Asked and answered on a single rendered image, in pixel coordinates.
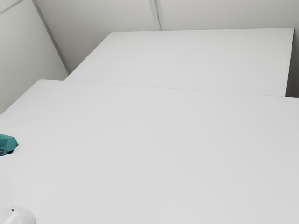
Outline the teal faceted mug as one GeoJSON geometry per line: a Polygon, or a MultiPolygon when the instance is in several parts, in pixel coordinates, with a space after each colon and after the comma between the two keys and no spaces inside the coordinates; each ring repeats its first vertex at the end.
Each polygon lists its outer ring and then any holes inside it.
{"type": "Polygon", "coordinates": [[[11,154],[17,145],[15,137],[0,134],[0,156],[11,154]]]}

